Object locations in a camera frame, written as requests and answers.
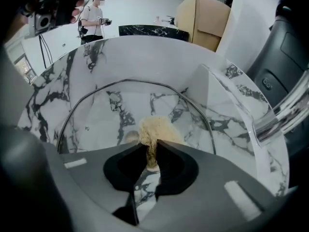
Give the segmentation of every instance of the black shorts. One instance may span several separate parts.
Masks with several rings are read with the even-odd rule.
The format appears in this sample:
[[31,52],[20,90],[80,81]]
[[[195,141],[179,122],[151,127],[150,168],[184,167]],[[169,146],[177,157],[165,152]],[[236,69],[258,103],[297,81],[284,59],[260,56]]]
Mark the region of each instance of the black shorts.
[[103,36],[87,35],[82,38],[81,45],[87,44],[89,42],[97,41],[97,40],[102,40],[102,39],[103,39]]

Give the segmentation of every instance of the curved metal bar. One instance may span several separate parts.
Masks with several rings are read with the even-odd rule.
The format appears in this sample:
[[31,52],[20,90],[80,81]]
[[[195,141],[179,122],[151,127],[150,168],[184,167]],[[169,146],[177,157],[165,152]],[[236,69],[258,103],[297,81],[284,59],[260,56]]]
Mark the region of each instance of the curved metal bar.
[[212,144],[212,148],[213,148],[213,153],[214,155],[216,155],[216,147],[215,147],[215,143],[214,143],[214,138],[213,138],[213,134],[212,134],[212,130],[211,130],[211,125],[209,123],[209,121],[207,120],[206,116],[204,115],[204,113],[192,102],[190,101],[187,97],[185,97],[182,93],[178,92],[176,89],[174,89],[173,87],[169,86],[169,85],[166,85],[166,84],[162,84],[162,83],[158,83],[158,82],[153,82],[153,81],[145,81],[145,80],[139,80],[139,79],[132,79],[132,78],[128,78],[128,79],[122,79],[122,80],[119,80],[119,81],[115,81],[113,83],[110,83],[110,84],[107,84],[103,87],[100,87],[100,88],[97,88],[93,91],[91,91],[90,93],[86,94],[85,96],[83,96],[82,98],[80,98],[78,100],[78,102],[76,103],[76,105],[73,107],[73,109],[70,111],[66,121],[64,122],[64,125],[63,127],[61,128],[61,131],[60,131],[60,134],[59,134],[59,138],[58,138],[58,141],[57,141],[57,151],[59,152],[59,147],[60,147],[60,141],[61,141],[61,138],[63,136],[63,131],[71,117],[71,115],[74,113],[75,109],[77,108],[77,106],[84,100],[86,99],[87,97],[89,97],[90,95],[102,90],[102,89],[105,89],[109,86],[112,86],[112,85],[115,85],[117,83],[122,83],[122,82],[139,82],[139,83],[150,83],[150,84],[154,84],[154,85],[159,85],[159,86],[163,86],[163,87],[167,87],[171,90],[173,90],[176,94],[178,94],[181,98],[183,98],[186,102],[188,102],[191,106],[193,106],[197,111],[198,113],[200,113],[200,115],[202,116],[202,118],[204,119],[204,122],[205,122],[205,125],[206,125],[206,128],[208,128],[209,130],[209,133],[211,135],[211,144]]

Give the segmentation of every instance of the white t-shirt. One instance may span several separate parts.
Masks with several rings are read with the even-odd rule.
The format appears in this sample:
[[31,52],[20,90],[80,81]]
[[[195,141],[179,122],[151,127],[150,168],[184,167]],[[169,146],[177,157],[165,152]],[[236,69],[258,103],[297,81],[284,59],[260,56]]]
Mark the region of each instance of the white t-shirt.
[[[84,10],[81,14],[81,19],[85,19],[87,21],[99,21],[103,18],[103,12],[100,8],[95,7],[93,5],[87,5],[84,7]],[[84,26],[85,29],[88,29],[87,35],[97,35],[102,36],[101,25],[98,26]]]

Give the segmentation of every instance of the window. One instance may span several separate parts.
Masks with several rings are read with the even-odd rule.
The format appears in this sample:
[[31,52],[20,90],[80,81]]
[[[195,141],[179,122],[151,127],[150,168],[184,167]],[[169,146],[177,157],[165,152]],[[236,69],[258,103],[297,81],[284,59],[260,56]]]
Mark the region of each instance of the window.
[[25,80],[32,84],[36,79],[37,75],[34,70],[31,68],[28,59],[25,54],[20,56],[15,62],[14,65],[18,69],[18,71],[23,75]]

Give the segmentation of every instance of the wall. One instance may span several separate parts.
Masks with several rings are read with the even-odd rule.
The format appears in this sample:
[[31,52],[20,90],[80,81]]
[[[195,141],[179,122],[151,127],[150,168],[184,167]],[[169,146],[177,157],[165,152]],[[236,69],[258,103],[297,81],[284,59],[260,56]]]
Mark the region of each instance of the wall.
[[243,71],[262,50],[275,21],[279,0],[233,0],[231,13],[217,49]]
[[156,16],[168,19],[175,16],[177,6],[183,0],[106,0],[102,7],[103,17],[112,20],[110,26],[104,27],[106,38],[118,37],[118,26],[132,24],[150,24]]
[[12,63],[14,63],[24,53],[25,52],[21,43],[14,45],[13,48],[7,49],[7,54]]
[[[59,59],[62,55],[77,48],[81,44],[81,40],[77,38],[77,24],[63,25],[57,29],[46,32],[43,37],[51,51],[53,62]],[[22,46],[29,60],[30,65],[37,75],[40,75],[44,70],[44,62],[41,54],[39,38],[29,38],[22,41]],[[44,46],[42,45],[46,66],[50,66],[48,56]]]

